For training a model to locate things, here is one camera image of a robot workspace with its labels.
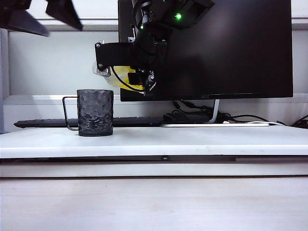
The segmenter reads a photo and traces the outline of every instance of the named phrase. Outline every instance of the black panel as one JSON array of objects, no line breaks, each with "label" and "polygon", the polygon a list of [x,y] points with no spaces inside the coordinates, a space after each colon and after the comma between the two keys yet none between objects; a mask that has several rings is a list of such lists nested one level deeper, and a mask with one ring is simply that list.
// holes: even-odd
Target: black panel
[{"label": "black panel", "polygon": [[[122,101],[292,97],[290,0],[215,0],[195,26],[174,29],[150,96],[121,89]],[[153,1],[154,12],[164,11]],[[130,0],[119,1],[119,39],[132,36]]]}]

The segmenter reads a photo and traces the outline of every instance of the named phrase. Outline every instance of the black mug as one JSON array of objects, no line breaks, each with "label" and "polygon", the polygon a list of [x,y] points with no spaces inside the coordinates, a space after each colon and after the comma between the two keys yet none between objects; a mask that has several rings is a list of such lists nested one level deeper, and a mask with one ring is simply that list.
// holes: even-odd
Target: black mug
[{"label": "black mug", "polygon": [[[78,128],[71,128],[68,123],[65,99],[77,98]],[[62,98],[65,123],[68,129],[79,131],[79,136],[110,136],[113,134],[112,90],[77,90],[77,96]]]}]

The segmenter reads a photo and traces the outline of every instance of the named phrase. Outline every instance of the wire handle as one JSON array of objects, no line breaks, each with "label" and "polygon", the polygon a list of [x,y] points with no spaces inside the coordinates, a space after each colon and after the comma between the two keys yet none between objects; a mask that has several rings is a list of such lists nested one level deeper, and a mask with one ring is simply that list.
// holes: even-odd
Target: wire handle
[{"label": "wire handle", "polygon": [[67,113],[66,113],[66,105],[65,105],[65,99],[66,98],[77,98],[77,96],[65,96],[65,97],[63,97],[62,98],[62,104],[63,104],[63,109],[64,109],[64,117],[65,117],[66,127],[68,129],[70,129],[71,131],[79,131],[78,128],[71,128],[71,126],[69,126],[68,119],[67,119]]}]

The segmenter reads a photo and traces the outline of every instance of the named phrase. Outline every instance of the white desk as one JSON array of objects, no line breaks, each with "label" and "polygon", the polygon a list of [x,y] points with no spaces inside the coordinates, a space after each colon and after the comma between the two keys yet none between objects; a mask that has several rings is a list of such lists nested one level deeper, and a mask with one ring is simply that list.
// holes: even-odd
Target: white desk
[{"label": "white desk", "polygon": [[[0,135],[3,159],[153,155],[237,157],[232,163],[17,162],[0,165],[0,174],[2,177],[308,175],[308,161],[286,163],[264,157],[308,155],[308,130],[284,126],[115,128],[112,136],[80,137],[65,128],[35,128]],[[258,162],[251,161],[251,155],[260,156]]]},{"label": "white desk", "polygon": [[308,155],[308,129],[114,128],[106,137],[80,137],[66,128],[0,135],[0,158],[132,155]]},{"label": "white desk", "polygon": [[[307,230],[308,178],[257,176],[308,175],[306,160],[279,162],[279,155],[308,154],[308,130],[115,128],[113,136],[91,138],[62,128],[38,128],[0,135],[0,144],[2,160],[238,155],[235,163],[3,162],[2,177],[60,178],[2,178],[1,231]],[[259,156],[259,162],[250,163],[250,155]],[[255,177],[199,177],[244,175]],[[76,178],[84,176],[167,178]]]}]

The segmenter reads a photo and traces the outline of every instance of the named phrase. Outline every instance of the yellow object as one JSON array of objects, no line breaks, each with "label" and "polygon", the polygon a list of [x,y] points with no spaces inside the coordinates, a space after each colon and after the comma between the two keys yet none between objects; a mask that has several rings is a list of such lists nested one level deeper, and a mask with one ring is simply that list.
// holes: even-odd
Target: yellow object
[{"label": "yellow object", "polygon": [[[129,72],[135,72],[135,70],[131,69],[129,66],[115,66],[114,69],[115,69],[117,75],[120,77],[120,79],[123,80],[123,82],[132,86],[135,89],[139,89],[139,90],[143,89],[143,86],[141,86],[141,85],[131,85],[131,84],[128,83],[128,73]],[[111,72],[110,73],[111,75],[109,77],[101,75],[101,74],[97,73],[96,63],[94,63],[94,65],[93,65],[93,73],[100,76],[100,77],[103,77],[110,86],[115,87],[115,88],[123,88],[123,89],[126,89],[126,90],[132,90],[132,89],[128,88],[127,86],[125,86],[124,84],[122,84],[116,78],[116,76],[114,75],[111,68],[110,68],[110,72]]]}]

